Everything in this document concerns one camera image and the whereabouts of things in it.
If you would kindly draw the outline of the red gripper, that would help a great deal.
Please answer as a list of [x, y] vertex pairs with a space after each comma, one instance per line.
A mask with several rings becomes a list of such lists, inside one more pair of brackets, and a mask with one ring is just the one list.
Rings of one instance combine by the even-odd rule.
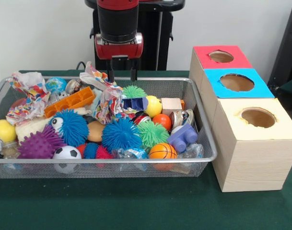
[[131, 59], [130, 79], [137, 80], [138, 59], [143, 52], [143, 36], [142, 33], [136, 33], [135, 38], [126, 43], [111, 43], [104, 40], [101, 34], [97, 34], [94, 38], [95, 50], [100, 60], [107, 60], [108, 80], [114, 80], [113, 60], [112, 58], [127, 57]]

